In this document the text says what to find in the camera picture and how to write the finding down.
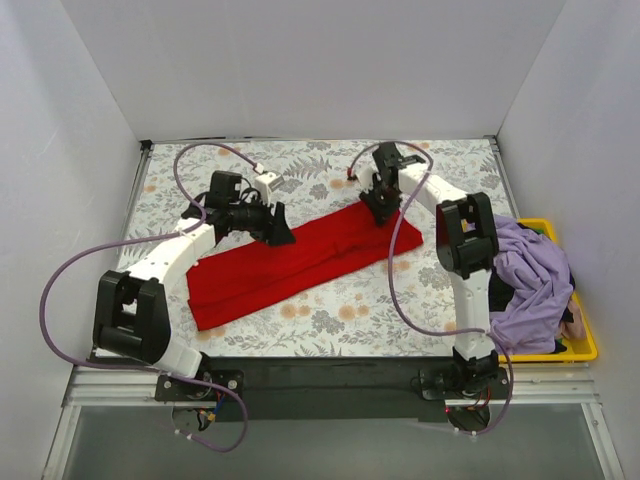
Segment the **table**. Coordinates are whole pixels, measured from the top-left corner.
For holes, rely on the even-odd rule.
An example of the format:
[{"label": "table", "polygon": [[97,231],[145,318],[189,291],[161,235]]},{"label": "table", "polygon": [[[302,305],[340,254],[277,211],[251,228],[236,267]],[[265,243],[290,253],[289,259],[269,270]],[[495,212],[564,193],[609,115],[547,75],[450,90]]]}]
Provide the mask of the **table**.
[{"label": "table", "polygon": [[[483,191],[494,213],[511,215],[500,171],[487,139],[412,140],[434,158],[434,172],[468,192]],[[358,201],[357,183],[346,181],[353,157],[370,140],[246,141],[229,143],[285,176],[274,198],[285,203],[291,228]],[[127,238],[167,233],[187,206],[172,173],[175,154],[184,144],[155,145]],[[409,149],[400,148],[405,153]],[[370,155],[361,162],[371,162]],[[189,192],[208,189],[214,170],[242,173],[250,167],[224,149],[201,146],[180,164]],[[418,325],[431,330],[455,329],[453,291],[435,252],[435,219],[419,204],[407,219],[421,230],[424,244],[396,257],[394,273],[399,300]],[[251,241],[233,232],[210,254]],[[119,269],[140,260],[154,245],[122,251]],[[421,356],[450,355],[453,338],[432,338],[409,329],[397,316],[389,296],[386,261],[302,292],[286,301],[198,332],[187,305],[186,279],[167,293],[172,328],[190,346],[211,356]]]}]

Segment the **yellow bin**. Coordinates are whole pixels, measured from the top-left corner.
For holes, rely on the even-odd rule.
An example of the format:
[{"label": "yellow bin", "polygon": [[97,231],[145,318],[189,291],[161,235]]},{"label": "yellow bin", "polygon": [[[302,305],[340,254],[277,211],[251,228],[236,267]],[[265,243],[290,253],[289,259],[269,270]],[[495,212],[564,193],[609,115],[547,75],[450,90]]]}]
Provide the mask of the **yellow bin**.
[{"label": "yellow bin", "polygon": [[[544,233],[553,243],[558,243],[558,237],[556,237],[556,232],[553,230],[551,223],[544,218],[521,218],[519,222],[529,228]],[[582,319],[585,330],[587,331],[587,338],[584,340],[567,340],[563,338],[562,344],[567,347],[566,352],[539,355],[512,355],[512,362],[588,362],[598,356],[598,350],[593,341],[593,334],[591,333],[584,307],[580,301],[580,297],[575,292],[573,293],[573,299],[580,306],[580,310],[582,310]],[[503,355],[500,355],[500,361],[504,363],[507,360]]]}]

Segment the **lavender fabric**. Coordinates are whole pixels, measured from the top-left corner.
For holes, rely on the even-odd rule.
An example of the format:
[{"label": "lavender fabric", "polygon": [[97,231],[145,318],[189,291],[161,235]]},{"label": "lavender fabric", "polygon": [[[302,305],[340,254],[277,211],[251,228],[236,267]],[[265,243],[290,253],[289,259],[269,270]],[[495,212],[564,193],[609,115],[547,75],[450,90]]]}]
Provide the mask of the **lavender fabric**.
[{"label": "lavender fabric", "polygon": [[491,330],[510,353],[550,353],[573,293],[566,254],[544,235],[495,215],[498,276],[515,289],[504,312],[491,312]]}]

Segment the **white backdrop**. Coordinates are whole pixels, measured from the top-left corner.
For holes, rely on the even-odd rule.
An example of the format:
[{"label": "white backdrop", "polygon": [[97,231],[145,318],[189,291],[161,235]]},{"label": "white backdrop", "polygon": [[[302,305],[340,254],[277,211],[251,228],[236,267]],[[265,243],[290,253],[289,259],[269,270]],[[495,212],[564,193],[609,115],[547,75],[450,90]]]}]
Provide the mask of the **white backdrop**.
[{"label": "white backdrop", "polygon": [[520,212],[550,218],[591,317],[622,467],[640,478],[640,4],[567,2],[498,137]]},{"label": "white backdrop", "polygon": [[[58,0],[0,0],[0,478],[39,479],[71,366],[40,338],[40,291],[73,253],[117,239],[139,159],[131,129]],[[85,355],[113,254],[54,288],[51,330]]]},{"label": "white backdrop", "polygon": [[564,0],[62,0],[139,139],[496,134]]}]

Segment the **red cloth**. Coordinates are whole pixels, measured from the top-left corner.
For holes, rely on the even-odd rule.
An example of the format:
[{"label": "red cloth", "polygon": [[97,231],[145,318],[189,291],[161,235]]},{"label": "red cloth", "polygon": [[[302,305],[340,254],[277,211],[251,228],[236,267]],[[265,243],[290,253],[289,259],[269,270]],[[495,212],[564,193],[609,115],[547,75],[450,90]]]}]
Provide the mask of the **red cloth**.
[{"label": "red cloth", "polygon": [[[198,330],[219,327],[386,258],[396,219],[397,214],[378,227],[358,202],[294,229],[295,244],[254,242],[200,260],[187,273]],[[403,221],[396,254],[420,245],[420,232]]]}]

